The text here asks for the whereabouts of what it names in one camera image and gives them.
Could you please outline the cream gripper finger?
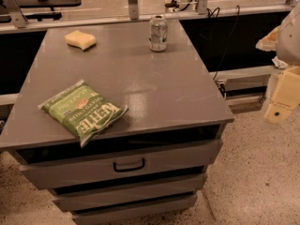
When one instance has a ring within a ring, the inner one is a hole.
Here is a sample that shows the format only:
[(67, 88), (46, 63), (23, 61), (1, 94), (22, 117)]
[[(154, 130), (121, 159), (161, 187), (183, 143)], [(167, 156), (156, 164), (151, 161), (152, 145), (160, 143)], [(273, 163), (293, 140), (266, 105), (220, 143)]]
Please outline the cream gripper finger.
[(285, 69), (278, 75), (278, 81), (271, 96), (264, 119), (272, 124), (285, 121), (300, 104), (300, 67)]
[(260, 39), (255, 48), (265, 52), (275, 51), (277, 48), (277, 40), (278, 40), (278, 26), (274, 28), (270, 33), (268, 33), (265, 37)]

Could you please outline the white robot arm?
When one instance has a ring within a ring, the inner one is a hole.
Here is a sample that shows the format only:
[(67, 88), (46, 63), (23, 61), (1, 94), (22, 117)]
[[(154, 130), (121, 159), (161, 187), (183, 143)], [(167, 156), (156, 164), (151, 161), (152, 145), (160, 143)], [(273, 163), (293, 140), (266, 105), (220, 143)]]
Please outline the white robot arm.
[(264, 119), (280, 124), (300, 104), (300, 3), (292, 9), (281, 25), (260, 39), (256, 48), (274, 51), (275, 59), (288, 67), (278, 75)]

